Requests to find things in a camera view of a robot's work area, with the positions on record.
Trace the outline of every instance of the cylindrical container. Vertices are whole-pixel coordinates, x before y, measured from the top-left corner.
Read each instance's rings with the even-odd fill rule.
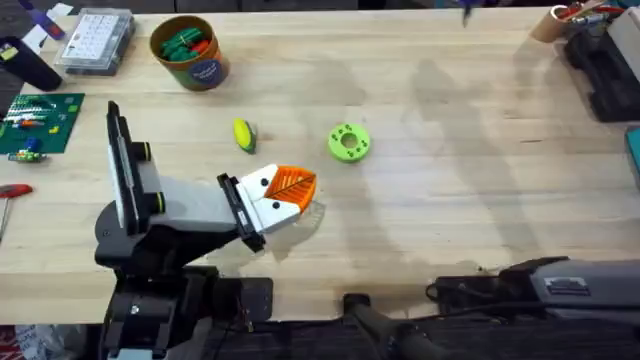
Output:
[[[209,40],[209,47],[197,57],[186,61],[169,61],[162,57],[162,43],[179,31],[198,28]],[[218,39],[205,20],[191,15],[171,18],[158,26],[151,34],[151,52],[185,88],[203,91],[215,88],[229,74],[229,61],[222,56]]]
[[[0,65],[42,91],[60,87],[62,78],[15,36],[0,38]]]
[[[569,8],[564,5],[556,5],[549,9],[542,20],[536,25],[529,34],[532,38],[544,43],[554,42],[567,29],[569,24],[567,21],[560,19],[560,16]]]

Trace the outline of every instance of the wooden table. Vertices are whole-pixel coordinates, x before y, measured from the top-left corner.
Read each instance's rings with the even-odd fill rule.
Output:
[[[336,317],[351,291],[417,316],[433,310],[424,286],[440,275],[548,255],[640,257],[624,125],[596,122],[576,86],[582,74],[527,39],[544,11],[480,10],[466,29],[461,10],[201,14],[232,63],[204,93],[181,88],[149,51],[152,30],[173,15],[137,16],[116,77],[60,88],[87,94],[67,152],[0,162],[0,183],[35,188],[13,202],[0,244],[0,323],[103,317],[114,276],[94,263],[93,226],[113,199],[108,100],[151,142],[164,175],[214,184],[269,163],[317,172],[325,211],[311,236],[284,229],[263,254],[238,241],[198,261],[273,278],[275,319]],[[43,57],[56,49],[47,42]],[[235,117],[258,125],[256,155],[235,144]],[[372,137],[358,164],[327,153],[342,122]]]

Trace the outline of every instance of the green gear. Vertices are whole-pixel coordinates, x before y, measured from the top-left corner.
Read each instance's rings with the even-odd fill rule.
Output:
[[[328,145],[329,151],[336,159],[353,163],[362,160],[367,155],[371,147],[371,140],[362,126],[341,124],[331,130]]]

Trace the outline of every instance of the circuit board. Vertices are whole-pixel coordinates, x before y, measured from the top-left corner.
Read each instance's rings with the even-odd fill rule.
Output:
[[[63,153],[83,100],[84,94],[16,96],[0,122],[0,154],[24,149],[30,137],[40,140],[39,153]],[[30,120],[37,125],[14,127],[20,120]]]

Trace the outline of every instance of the plastic storage box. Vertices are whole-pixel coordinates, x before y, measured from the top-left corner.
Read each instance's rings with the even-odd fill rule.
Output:
[[[113,76],[134,31],[130,10],[84,8],[54,64],[67,74]]]

